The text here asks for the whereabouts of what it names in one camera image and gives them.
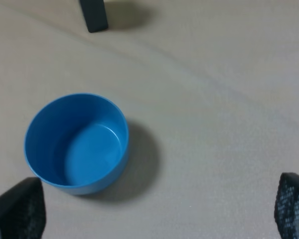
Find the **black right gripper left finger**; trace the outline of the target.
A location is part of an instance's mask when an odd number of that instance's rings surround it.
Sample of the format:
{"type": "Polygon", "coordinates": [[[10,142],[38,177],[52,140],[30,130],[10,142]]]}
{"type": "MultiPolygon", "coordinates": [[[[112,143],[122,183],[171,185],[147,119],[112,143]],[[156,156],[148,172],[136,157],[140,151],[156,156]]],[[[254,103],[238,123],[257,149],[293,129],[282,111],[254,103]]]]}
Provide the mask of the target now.
{"type": "Polygon", "coordinates": [[[0,239],[40,239],[46,225],[41,180],[28,177],[0,195],[0,239]]]}

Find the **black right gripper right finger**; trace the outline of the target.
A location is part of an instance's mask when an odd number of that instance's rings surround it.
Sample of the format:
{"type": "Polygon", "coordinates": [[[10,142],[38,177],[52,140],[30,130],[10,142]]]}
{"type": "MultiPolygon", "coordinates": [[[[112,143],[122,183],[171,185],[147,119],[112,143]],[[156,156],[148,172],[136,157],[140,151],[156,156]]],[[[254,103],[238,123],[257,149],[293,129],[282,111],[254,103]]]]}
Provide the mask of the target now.
{"type": "Polygon", "coordinates": [[[278,232],[283,239],[299,239],[299,175],[282,173],[274,210],[278,232]]]}

